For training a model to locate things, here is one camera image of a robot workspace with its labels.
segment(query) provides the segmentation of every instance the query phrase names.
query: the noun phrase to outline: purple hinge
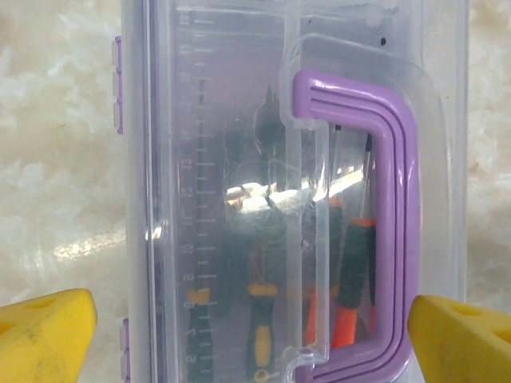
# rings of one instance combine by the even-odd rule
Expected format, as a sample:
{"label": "purple hinge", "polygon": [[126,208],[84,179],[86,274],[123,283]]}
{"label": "purple hinge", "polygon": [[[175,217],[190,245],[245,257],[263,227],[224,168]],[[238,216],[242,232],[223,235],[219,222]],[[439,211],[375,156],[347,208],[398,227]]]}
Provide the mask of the purple hinge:
{"label": "purple hinge", "polygon": [[121,378],[124,383],[129,383],[129,323],[126,318],[121,327]]}
{"label": "purple hinge", "polygon": [[121,61],[121,36],[117,36],[112,43],[112,63],[115,68],[113,72],[113,124],[117,133],[124,132],[122,124],[122,61]]}

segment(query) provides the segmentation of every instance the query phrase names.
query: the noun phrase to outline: plastic box lid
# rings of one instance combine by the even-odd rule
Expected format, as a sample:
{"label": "plastic box lid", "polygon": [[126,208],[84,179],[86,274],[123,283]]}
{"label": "plastic box lid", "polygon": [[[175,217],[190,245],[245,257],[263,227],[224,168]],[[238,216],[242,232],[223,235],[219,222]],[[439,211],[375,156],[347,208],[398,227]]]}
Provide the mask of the plastic box lid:
{"label": "plastic box lid", "polygon": [[123,2],[126,381],[422,380],[411,300],[465,292],[467,10]]}

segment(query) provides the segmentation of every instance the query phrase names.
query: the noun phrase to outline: purple latch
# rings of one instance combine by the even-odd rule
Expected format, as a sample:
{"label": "purple latch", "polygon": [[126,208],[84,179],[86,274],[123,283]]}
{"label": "purple latch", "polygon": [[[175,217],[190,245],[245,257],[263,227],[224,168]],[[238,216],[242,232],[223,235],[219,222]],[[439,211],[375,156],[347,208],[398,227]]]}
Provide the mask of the purple latch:
{"label": "purple latch", "polygon": [[121,357],[121,378],[124,383],[129,383],[129,322],[126,318],[122,321],[121,327],[121,351],[123,352]]}
{"label": "purple latch", "polygon": [[115,68],[113,72],[113,124],[117,128],[118,134],[123,134],[122,123],[122,56],[121,56],[121,36],[117,36],[112,43],[112,63]]}
{"label": "purple latch", "polygon": [[393,91],[303,70],[293,83],[298,118],[360,128],[374,138],[378,193],[376,328],[370,340],[331,351],[297,381],[384,383],[411,355],[406,318],[418,292],[420,201],[417,125]]}

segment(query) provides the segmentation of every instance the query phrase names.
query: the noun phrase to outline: white fluffy surface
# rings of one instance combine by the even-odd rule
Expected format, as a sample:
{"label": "white fluffy surface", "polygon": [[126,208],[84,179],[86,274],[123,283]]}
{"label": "white fluffy surface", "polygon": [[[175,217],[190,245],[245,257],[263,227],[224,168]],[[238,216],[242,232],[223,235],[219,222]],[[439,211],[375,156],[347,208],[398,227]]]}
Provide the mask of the white fluffy surface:
{"label": "white fluffy surface", "polygon": [[[99,325],[80,382],[119,381],[127,314],[118,0],[0,3],[0,306],[87,287]],[[511,310],[511,2],[474,0],[468,299]]]}

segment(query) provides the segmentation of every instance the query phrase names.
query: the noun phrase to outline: yellow and black handle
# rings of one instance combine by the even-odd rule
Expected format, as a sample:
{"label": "yellow and black handle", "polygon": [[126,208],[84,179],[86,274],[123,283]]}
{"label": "yellow and black handle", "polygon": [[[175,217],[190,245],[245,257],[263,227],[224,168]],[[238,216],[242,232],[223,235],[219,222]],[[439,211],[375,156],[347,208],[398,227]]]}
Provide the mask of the yellow and black handle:
{"label": "yellow and black handle", "polygon": [[209,326],[208,303],[210,290],[190,290],[188,303],[190,322],[186,343],[188,381],[213,382],[213,344]]}
{"label": "yellow and black handle", "polygon": [[266,383],[275,368],[273,306],[279,289],[272,283],[248,286],[251,306],[247,342],[247,381]]}

